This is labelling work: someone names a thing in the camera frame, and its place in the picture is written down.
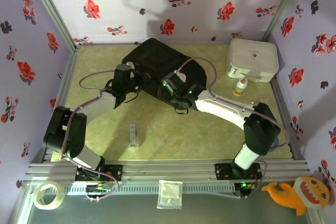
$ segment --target orange plush toy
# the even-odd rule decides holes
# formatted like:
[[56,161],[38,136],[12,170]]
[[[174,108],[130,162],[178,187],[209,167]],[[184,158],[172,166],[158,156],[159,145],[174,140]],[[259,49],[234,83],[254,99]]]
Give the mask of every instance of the orange plush toy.
[[328,204],[328,188],[317,178],[298,177],[293,187],[287,183],[280,183],[282,191],[277,190],[276,185],[276,182],[272,182],[261,190],[268,191],[271,198],[279,205],[296,209],[298,216],[303,215],[307,207],[320,209]]

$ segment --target small bottle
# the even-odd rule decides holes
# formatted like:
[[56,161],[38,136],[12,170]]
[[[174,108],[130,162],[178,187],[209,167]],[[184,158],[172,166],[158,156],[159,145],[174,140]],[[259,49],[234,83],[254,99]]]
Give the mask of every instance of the small bottle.
[[233,91],[233,94],[235,95],[241,95],[244,91],[244,89],[247,87],[247,79],[246,78],[242,78],[240,79],[237,84],[236,84],[236,88]]

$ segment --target gray cable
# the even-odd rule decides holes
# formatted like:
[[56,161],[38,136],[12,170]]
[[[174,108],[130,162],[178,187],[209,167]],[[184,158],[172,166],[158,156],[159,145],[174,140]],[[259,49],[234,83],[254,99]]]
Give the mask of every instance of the gray cable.
[[99,171],[97,171],[97,170],[93,170],[93,169],[88,168],[88,167],[84,167],[84,166],[80,165],[79,163],[77,163],[76,161],[74,161],[72,158],[69,158],[69,160],[70,160],[72,163],[74,163],[75,165],[80,166],[80,167],[81,167],[82,169],[84,169],[84,170],[88,170],[88,171],[90,171],[90,172],[93,172],[93,173],[96,173],[96,174],[100,174],[100,175],[109,177],[109,178],[111,178],[115,183],[117,183],[117,187],[116,187],[114,190],[111,190],[109,193],[107,193],[107,194],[105,194],[105,195],[103,195],[103,196],[101,196],[101,197],[99,197],[99,198],[96,198],[96,199],[94,199],[93,197],[90,198],[90,197],[86,194],[86,197],[88,197],[90,200],[99,201],[100,199],[107,198],[107,197],[111,196],[112,194],[114,194],[116,191],[118,191],[118,189],[119,189],[119,182],[117,181],[117,179],[116,179],[114,176],[111,176],[111,175],[109,175],[109,174],[107,174],[107,173],[99,172]]
[[86,89],[86,90],[97,90],[99,91],[99,96],[98,97],[95,97],[81,105],[79,105],[77,108],[75,108],[75,110],[72,112],[72,114],[70,115],[69,117],[69,121],[68,121],[68,124],[67,124],[67,130],[65,132],[65,136],[64,136],[64,140],[63,140],[63,143],[62,143],[62,148],[61,148],[61,151],[60,151],[60,154],[59,154],[59,157],[58,157],[58,160],[61,161],[64,154],[65,154],[65,147],[67,145],[67,141],[68,141],[68,137],[69,137],[69,131],[70,131],[70,126],[71,126],[71,122],[72,122],[72,119],[74,118],[73,116],[75,116],[76,112],[79,111],[81,108],[85,107],[86,105],[90,104],[91,102],[95,102],[97,101],[99,98],[101,98],[102,96],[102,91],[101,89],[97,89],[97,88],[86,88],[84,86],[82,86],[82,82],[90,77],[90,76],[94,76],[96,74],[100,74],[100,73],[109,73],[109,72],[114,72],[114,70],[107,70],[107,71],[101,71],[101,72],[96,72],[96,73],[91,73],[85,77],[83,77],[80,81],[79,81],[79,86],[82,88],[82,89]]
[[107,71],[101,71],[101,72],[91,73],[91,74],[85,76],[84,78],[82,78],[82,79],[79,81],[78,84],[79,84],[79,86],[80,86],[82,89],[86,89],[86,90],[97,90],[97,91],[99,91],[99,96],[101,97],[101,89],[97,89],[97,88],[86,88],[86,87],[82,86],[82,82],[83,82],[86,78],[88,78],[88,77],[90,77],[90,76],[94,76],[94,75],[96,75],[96,74],[100,74],[100,73],[110,73],[110,72],[114,72],[114,70],[107,70]]
[[182,68],[183,68],[189,61],[191,61],[191,60],[195,60],[195,59],[200,59],[200,60],[204,60],[204,61],[208,62],[208,63],[211,65],[211,67],[214,69],[214,72],[215,72],[215,78],[214,78],[213,82],[210,83],[210,85],[208,86],[209,94],[212,96],[212,98],[213,98],[214,100],[220,100],[220,101],[222,101],[222,102],[224,102],[224,103],[226,103],[226,104],[229,104],[230,106],[233,106],[234,108],[236,108],[236,109],[238,109],[238,110],[248,111],[248,112],[250,112],[250,113],[252,113],[252,114],[258,115],[258,116],[260,116],[260,117],[262,117],[262,118],[264,118],[264,119],[270,121],[271,123],[275,124],[275,125],[278,126],[280,129],[282,129],[282,130],[285,132],[285,134],[286,134],[286,142],[283,143],[283,144],[280,144],[280,145],[272,146],[271,148],[278,148],[278,147],[287,145],[287,144],[289,143],[289,139],[290,139],[289,132],[286,130],[286,128],[285,128],[284,126],[282,126],[281,124],[279,124],[277,121],[275,121],[275,120],[273,120],[272,118],[270,118],[270,117],[268,117],[268,116],[266,116],[266,115],[264,115],[264,114],[261,114],[261,113],[259,113],[259,112],[257,112],[257,111],[251,110],[251,109],[249,109],[249,108],[246,108],[246,107],[241,106],[241,105],[238,105],[238,104],[234,104],[234,103],[232,103],[232,102],[229,101],[229,100],[224,100],[224,99],[218,97],[216,94],[214,94],[214,93],[212,92],[212,90],[211,90],[211,89],[212,89],[212,86],[213,86],[213,85],[216,83],[216,81],[217,81],[217,69],[216,69],[216,67],[214,66],[214,64],[213,64],[211,61],[209,61],[208,59],[205,59],[205,58],[202,58],[202,57],[190,58],[190,59],[186,60],[186,61],[185,61],[185,62],[178,68],[177,73],[179,73],[179,71],[180,71],[180,70],[181,70],[181,69],[182,69]]
[[[64,136],[64,140],[63,140],[63,144],[62,144],[62,148],[61,148],[61,151],[60,151],[58,160],[61,160],[61,159],[63,158],[64,153],[65,153],[65,148],[66,148],[67,141],[68,141],[68,137],[69,137],[69,132],[70,132],[70,127],[71,127],[71,122],[72,122],[72,119],[74,118],[75,114],[77,113],[77,111],[79,111],[79,110],[82,109],[83,107],[85,107],[85,106],[87,106],[87,105],[89,105],[89,104],[91,104],[91,103],[93,103],[93,102],[99,100],[99,99],[101,98],[101,96],[102,96],[102,91],[101,91],[100,89],[86,88],[86,87],[83,87],[83,86],[81,85],[81,83],[82,83],[86,78],[88,78],[88,77],[90,77],[90,76],[93,76],[93,75],[96,75],[96,74],[99,74],[99,73],[107,73],[107,72],[114,72],[114,70],[108,70],[108,71],[102,71],[102,72],[92,73],[92,74],[89,74],[89,75],[85,76],[84,78],[82,78],[82,79],[79,81],[79,85],[80,85],[81,88],[86,89],[86,90],[97,90],[97,91],[99,91],[99,96],[98,96],[98,97],[95,97],[95,98],[93,98],[93,99],[91,99],[91,100],[89,100],[89,101],[87,101],[87,102],[85,102],[85,103],[83,103],[83,104],[81,104],[81,105],[79,105],[77,108],[74,109],[74,111],[73,111],[72,114],[70,115],[69,120],[68,120],[68,124],[67,124],[67,130],[66,130],[66,132],[65,132],[65,136]],[[82,166],[82,165],[80,165],[79,163],[77,163],[76,161],[74,161],[71,157],[68,157],[68,158],[69,158],[69,160],[70,160],[72,163],[74,163],[74,164],[77,165],[77,166],[81,166],[84,170],[88,170],[88,171],[90,171],[90,172],[93,172],[93,173],[96,173],[96,174],[100,174],[100,175],[102,175],[102,176],[109,177],[109,178],[111,178],[112,180],[114,180],[114,181],[117,183],[117,187],[116,187],[114,190],[111,190],[109,193],[107,193],[107,194],[105,194],[105,195],[103,195],[103,196],[101,196],[101,197],[99,197],[99,198],[96,198],[96,199],[94,199],[94,198],[89,198],[88,195],[86,195],[90,200],[99,201],[100,199],[104,199],[104,198],[106,198],[106,197],[109,197],[110,195],[114,194],[114,193],[119,189],[119,183],[118,183],[118,181],[117,181],[117,179],[116,179],[115,177],[113,177],[113,176],[111,176],[111,175],[109,175],[109,174],[107,174],[107,173],[99,172],[99,171],[94,170],[94,169],[91,169],[91,168],[89,168],[89,167]]]
[[256,186],[256,188],[249,195],[246,195],[245,199],[250,198],[261,187],[261,182],[263,182],[263,180],[265,178],[265,175],[266,175],[266,172],[267,172],[267,163],[266,163],[266,161],[264,161],[262,159],[260,159],[258,161],[262,162],[265,165],[264,174],[262,175],[262,177],[261,177],[260,181],[258,182],[258,185]]

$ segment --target clear plastic bag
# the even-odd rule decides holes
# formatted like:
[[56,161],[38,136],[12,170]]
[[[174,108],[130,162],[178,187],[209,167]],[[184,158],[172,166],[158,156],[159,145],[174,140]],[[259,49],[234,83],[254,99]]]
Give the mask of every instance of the clear plastic bag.
[[157,200],[157,208],[181,209],[182,190],[182,182],[159,180],[159,198]]

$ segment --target white box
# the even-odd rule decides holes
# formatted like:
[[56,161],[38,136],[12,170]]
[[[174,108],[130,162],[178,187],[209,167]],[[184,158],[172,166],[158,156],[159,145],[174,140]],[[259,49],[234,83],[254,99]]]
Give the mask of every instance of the white box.
[[274,44],[247,39],[233,39],[226,61],[228,76],[254,82],[269,82],[279,71]]

